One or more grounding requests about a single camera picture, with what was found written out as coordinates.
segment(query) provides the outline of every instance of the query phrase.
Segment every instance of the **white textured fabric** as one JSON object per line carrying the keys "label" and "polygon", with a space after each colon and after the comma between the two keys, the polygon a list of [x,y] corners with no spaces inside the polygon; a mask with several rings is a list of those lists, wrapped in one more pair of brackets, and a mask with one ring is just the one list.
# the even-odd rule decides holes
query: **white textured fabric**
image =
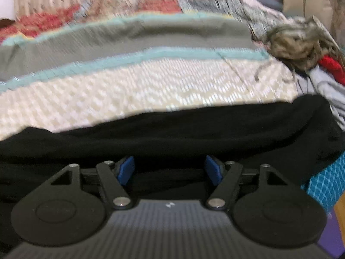
{"label": "white textured fabric", "polygon": [[[260,69],[259,81],[255,80]],[[35,82],[0,95],[0,139],[26,126],[52,132],[147,111],[292,101],[289,69],[271,58],[145,61],[93,74]]]}

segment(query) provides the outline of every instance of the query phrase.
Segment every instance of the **crumpled clothing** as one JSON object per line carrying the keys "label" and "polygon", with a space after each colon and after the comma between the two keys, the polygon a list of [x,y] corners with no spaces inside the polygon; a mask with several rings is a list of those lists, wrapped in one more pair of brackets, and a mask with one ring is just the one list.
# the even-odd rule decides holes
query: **crumpled clothing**
{"label": "crumpled clothing", "polygon": [[276,17],[277,19],[282,20],[284,22],[287,22],[288,20],[292,20],[285,17],[285,15],[282,12],[279,12],[279,11],[276,11],[274,9],[264,6],[258,0],[240,0],[240,1],[242,2],[242,4],[247,4],[248,6],[252,8],[257,8],[264,12],[267,12],[273,15],[274,17]]}
{"label": "crumpled clothing", "polygon": [[328,73],[331,73],[338,83],[345,86],[345,72],[339,62],[325,55],[318,63],[324,67]]}
{"label": "crumpled clothing", "polygon": [[291,70],[307,73],[328,54],[344,69],[345,56],[314,16],[273,28],[267,32],[265,44],[268,45],[269,54],[282,60]]}
{"label": "crumpled clothing", "polygon": [[254,41],[262,41],[268,30],[284,24],[275,15],[253,8],[240,0],[191,1],[178,0],[183,12],[213,12],[231,15],[234,19],[248,24]]}
{"label": "crumpled clothing", "polygon": [[296,79],[298,95],[319,94],[327,99],[334,119],[345,131],[345,87],[318,65],[309,72],[308,77],[296,75]]}

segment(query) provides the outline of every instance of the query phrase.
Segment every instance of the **logo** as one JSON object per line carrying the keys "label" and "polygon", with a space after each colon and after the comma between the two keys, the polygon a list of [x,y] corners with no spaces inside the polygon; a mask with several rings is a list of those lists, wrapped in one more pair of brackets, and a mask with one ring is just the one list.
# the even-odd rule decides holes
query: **logo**
{"label": "logo", "polygon": [[168,203],[165,204],[165,206],[168,207],[168,208],[173,208],[175,206],[175,203],[168,202]]}

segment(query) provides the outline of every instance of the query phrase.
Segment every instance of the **blue clamp pad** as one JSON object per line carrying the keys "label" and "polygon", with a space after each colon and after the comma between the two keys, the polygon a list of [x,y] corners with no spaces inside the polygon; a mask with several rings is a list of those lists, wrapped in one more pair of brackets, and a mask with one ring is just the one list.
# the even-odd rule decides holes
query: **blue clamp pad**
{"label": "blue clamp pad", "polygon": [[208,177],[211,179],[214,186],[218,186],[223,179],[219,164],[212,159],[209,155],[206,156],[205,160],[205,171]]}
{"label": "blue clamp pad", "polygon": [[135,170],[134,157],[130,156],[117,166],[119,167],[117,180],[122,186],[125,186]]}

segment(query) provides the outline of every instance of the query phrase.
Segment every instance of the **gray cloth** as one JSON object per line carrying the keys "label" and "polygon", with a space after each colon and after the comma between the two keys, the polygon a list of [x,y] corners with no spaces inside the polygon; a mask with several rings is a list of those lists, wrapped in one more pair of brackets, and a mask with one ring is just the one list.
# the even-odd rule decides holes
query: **gray cloth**
{"label": "gray cloth", "polygon": [[158,46],[255,49],[245,24],[222,17],[136,19],[98,23],[45,41],[0,47],[0,81],[72,62],[92,61]]}
{"label": "gray cloth", "polygon": [[183,12],[213,12],[231,15],[236,20],[249,26],[254,41],[264,40],[268,30],[284,24],[282,20],[274,15],[257,8],[252,8],[240,0],[179,0],[178,4]]}
{"label": "gray cloth", "polygon": [[335,120],[345,131],[345,87],[318,66],[309,72],[309,77],[296,75],[296,79],[299,95],[320,94],[328,100]]}

